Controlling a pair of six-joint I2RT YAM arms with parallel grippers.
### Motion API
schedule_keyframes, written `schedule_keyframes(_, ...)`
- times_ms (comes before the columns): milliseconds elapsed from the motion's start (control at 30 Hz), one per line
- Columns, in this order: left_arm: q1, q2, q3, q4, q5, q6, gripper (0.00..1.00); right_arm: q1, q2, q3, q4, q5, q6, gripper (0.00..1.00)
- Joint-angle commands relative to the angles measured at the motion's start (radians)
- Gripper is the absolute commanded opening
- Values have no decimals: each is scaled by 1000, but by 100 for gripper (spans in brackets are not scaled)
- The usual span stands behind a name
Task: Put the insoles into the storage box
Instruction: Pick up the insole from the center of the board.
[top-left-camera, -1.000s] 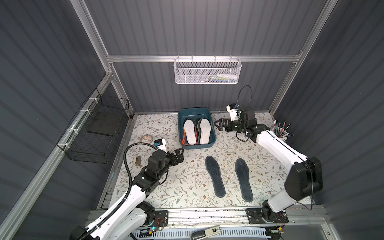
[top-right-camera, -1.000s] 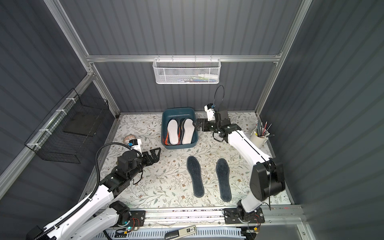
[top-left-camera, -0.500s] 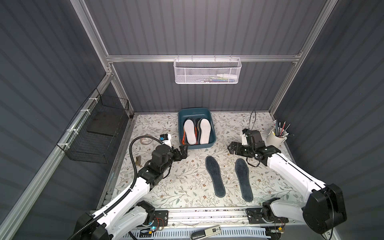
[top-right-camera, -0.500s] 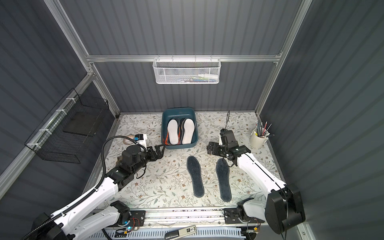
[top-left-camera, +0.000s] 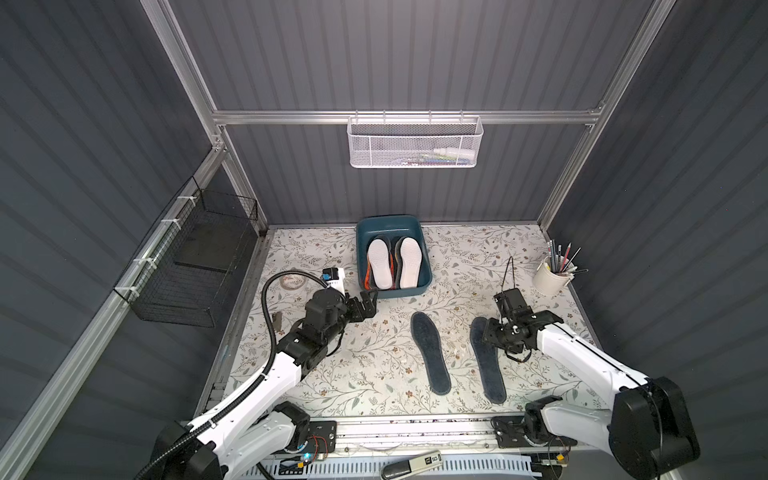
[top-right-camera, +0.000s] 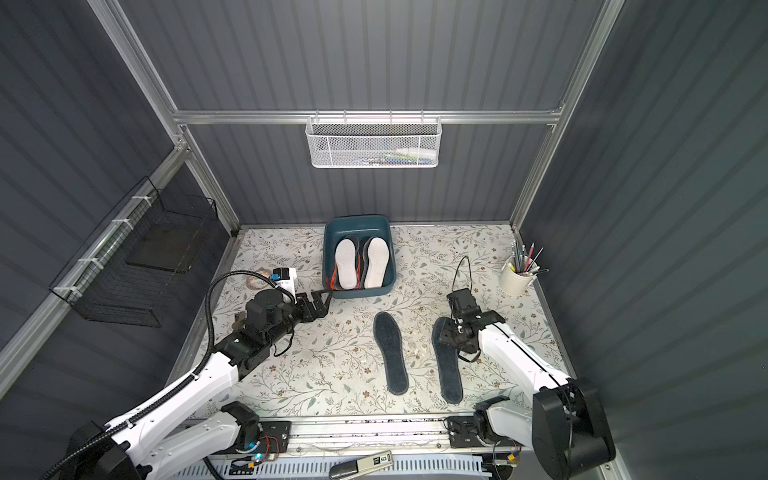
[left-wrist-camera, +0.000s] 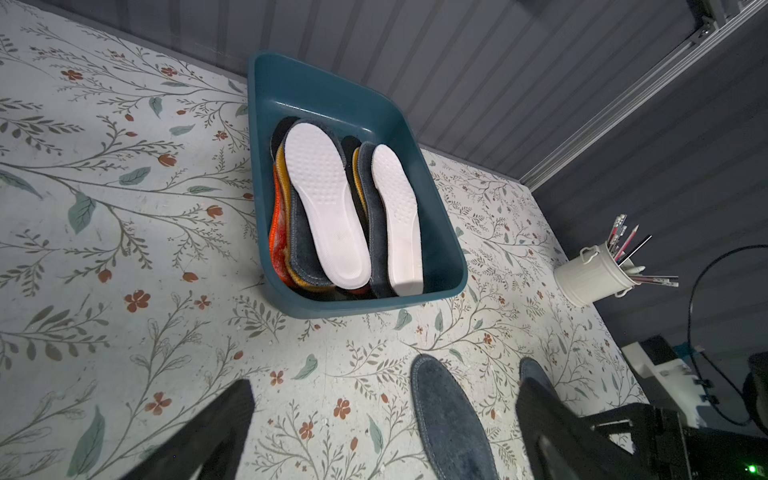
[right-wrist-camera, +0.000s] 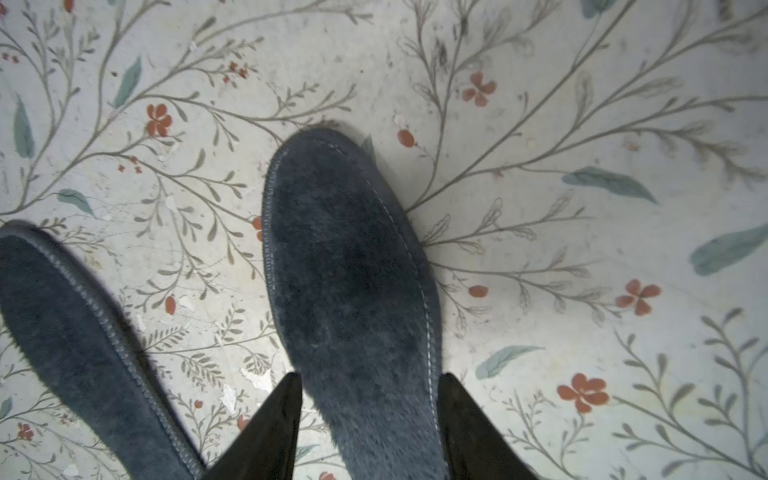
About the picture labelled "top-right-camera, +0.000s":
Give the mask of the dark grey fleece insole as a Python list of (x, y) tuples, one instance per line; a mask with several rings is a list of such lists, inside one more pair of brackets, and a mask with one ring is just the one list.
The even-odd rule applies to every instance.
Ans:
[(367, 249), (371, 238), (364, 238), (358, 248), (358, 288), (364, 288), (364, 282), (367, 275), (368, 268), (368, 253)]
[(431, 342), (437, 362), (440, 392), (446, 403), (459, 404), (463, 400), (463, 385), (458, 365), (458, 355), (455, 348), (441, 342), (444, 327), (451, 320), (439, 317), (432, 329)]
[(404, 395), (409, 389), (401, 330), (392, 315), (378, 312), (373, 321), (373, 336), (380, 349), (385, 369), (387, 390), (395, 395)]

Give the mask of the white insole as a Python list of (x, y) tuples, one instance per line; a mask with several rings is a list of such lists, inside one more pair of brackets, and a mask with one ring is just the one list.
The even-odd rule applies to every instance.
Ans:
[(334, 253), (335, 285), (340, 290), (354, 290), (358, 286), (358, 249), (351, 238), (341, 240)]
[(364, 249), (365, 273), (363, 287), (375, 289), (383, 286), (384, 276), (390, 259), (387, 242), (380, 237), (372, 237)]

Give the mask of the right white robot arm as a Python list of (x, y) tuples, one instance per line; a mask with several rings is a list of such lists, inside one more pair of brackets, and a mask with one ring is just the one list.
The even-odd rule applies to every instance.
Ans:
[(484, 311), (468, 288), (447, 295), (451, 316), (443, 320), (437, 343), (457, 355), (493, 359), (528, 397), (528, 409), (498, 395), (481, 401), (459, 423), (453, 446), (473, 440), (498, 446), (504, 442), (533, 450), (552, 479), (569, 479), (616, 458), (616, 446), (597, 387), (572, 378), (544, 360), (493, 310)]

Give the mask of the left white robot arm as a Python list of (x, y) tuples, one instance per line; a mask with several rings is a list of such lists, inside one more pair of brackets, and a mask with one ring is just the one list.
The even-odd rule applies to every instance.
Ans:
[(63, 459), (46, 479), (166, 479), (210, 455), (235, 449), (242, 455), (277, 451), (261, 420), (239, 401), (181, 430), (180, 425), (214, 396), (245, 379), (274, 355), (274, 344), (298, 325), (327, 315), (328, 290), (293, 295), (269, 288), (246, 305), (241, 325), (215, 345), (189, 373), (134, 409), (104, 425), (89, 423), (71, 437)]

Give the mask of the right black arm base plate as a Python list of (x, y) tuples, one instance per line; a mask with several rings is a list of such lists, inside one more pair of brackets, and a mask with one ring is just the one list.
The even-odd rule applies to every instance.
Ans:
[(454, 449), (493, 446), (515, 449), (523, 448), (530, 442), (530, 439), (525, 436), (505, 436), (496, 432), (483, 413), (447, 416), (442, 424), (448, 433), (450, 446)]

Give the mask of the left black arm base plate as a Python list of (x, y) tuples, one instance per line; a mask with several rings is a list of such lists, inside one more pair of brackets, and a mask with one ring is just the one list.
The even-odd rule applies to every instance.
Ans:
[(215, 455), (266, 454), (279, 455), (287, 452), (293, 424), (290, 421), (260, 421), (244, 428), (235, 443)]

